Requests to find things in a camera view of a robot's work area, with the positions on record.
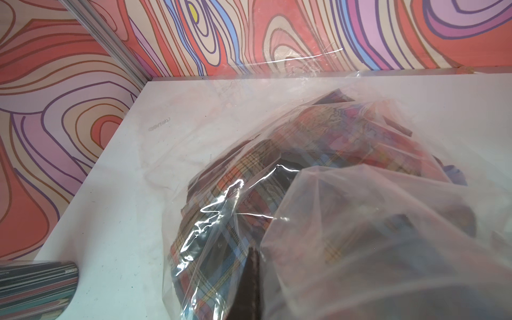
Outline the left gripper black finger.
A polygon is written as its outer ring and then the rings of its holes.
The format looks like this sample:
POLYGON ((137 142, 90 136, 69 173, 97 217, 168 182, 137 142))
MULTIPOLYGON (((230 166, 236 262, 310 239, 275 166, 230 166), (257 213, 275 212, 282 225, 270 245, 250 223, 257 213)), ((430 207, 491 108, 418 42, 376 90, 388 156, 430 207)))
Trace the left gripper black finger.
POLYGON ((257 249, 251 247, 227 320, 261 319, 260 285, 260 255, 257 249))

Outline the clear plastic vacuum bag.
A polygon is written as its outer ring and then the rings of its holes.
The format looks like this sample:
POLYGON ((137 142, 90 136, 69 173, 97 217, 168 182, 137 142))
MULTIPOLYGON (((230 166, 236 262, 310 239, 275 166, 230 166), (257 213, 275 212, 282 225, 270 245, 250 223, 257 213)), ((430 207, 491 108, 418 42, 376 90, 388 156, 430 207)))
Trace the clear plastic vacuum bag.
POLYGON ((288 111, 334 90, 390 100, 399 123, 468 186, 370 165, 314 166, 294 178, 261 242, 261 319, 510 319, 511 179, 461 138, 482 139, 488 81, 441 76, 227 78, 162 83, 137 112, 139 158, 164 197, 163 303, 180 304, 169 250, 190 181, 288 111))

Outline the red plaid shirt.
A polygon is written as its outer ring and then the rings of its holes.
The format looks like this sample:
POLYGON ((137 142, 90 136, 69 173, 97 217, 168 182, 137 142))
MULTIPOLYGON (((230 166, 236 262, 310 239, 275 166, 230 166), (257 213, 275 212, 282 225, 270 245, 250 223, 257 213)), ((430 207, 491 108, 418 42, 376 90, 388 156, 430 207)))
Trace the red plaid shirt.
POLYGON ((270 121, 198 173, 169 250, 178 317, 227 317, 249 249, 302 169, 370 165, 448 181, 392 109, 390 100, 361 101, 337 89, 270 121))

